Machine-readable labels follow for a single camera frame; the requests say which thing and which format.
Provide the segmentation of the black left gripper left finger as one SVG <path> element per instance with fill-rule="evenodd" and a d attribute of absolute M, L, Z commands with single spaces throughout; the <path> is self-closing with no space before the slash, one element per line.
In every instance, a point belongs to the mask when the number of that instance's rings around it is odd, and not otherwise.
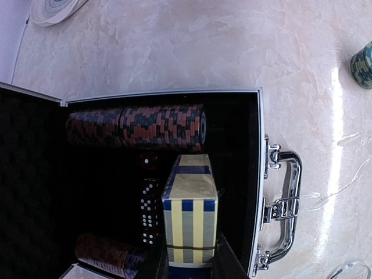
<path fill-rule="evenodd" d="M 169 278 L 169 262 L 167 252 L 163 252 L 159 258 L 159 262 L 156 266 L 156 279 L 168 279 Z"/>

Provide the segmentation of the blue playing card deck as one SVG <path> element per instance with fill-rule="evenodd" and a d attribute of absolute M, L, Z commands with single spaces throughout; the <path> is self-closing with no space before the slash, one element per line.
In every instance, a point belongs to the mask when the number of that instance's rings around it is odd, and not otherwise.
<path fill-rule="evenodd" d="M 219 197 L 208 155 L 178 156 L 161 199 L 169 265 L 210 268 Z"/>

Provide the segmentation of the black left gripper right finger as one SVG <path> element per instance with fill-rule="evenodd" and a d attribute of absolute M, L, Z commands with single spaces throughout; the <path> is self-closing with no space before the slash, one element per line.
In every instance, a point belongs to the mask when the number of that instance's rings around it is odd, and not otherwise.
<path fill-rule="evenodd" d="M 217 233 L 216 249 L 213 257 L 212 278 L 214 279 L 247 279 L 242 268 L 223 233 Z"/>

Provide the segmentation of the aluminium poker case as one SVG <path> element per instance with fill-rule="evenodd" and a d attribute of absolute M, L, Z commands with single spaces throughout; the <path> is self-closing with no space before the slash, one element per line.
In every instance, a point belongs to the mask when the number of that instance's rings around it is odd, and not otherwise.
<path fill-rule="evenodd" d="M 200 153 L 73 145 L 66 120 L 76 111 L 202 104 L 206 138 Z M 168 90 L 64 101 L 1 86 L 1 277 L 122 278 L 77 260 L 90 233 L 148 251 L 134 278 L 155 278 L 167 252 L 162 193 L 180 155 L 207 154 L 223 233 L 248 278 L 282 259 L 294 241 L 302 163 L 269 143 L 262 91 Z M 141 240 L 140 154 L 158 157 L 160 234 Z M 212 278 L 210 268 L 171 267 L 169 278 Z"/>

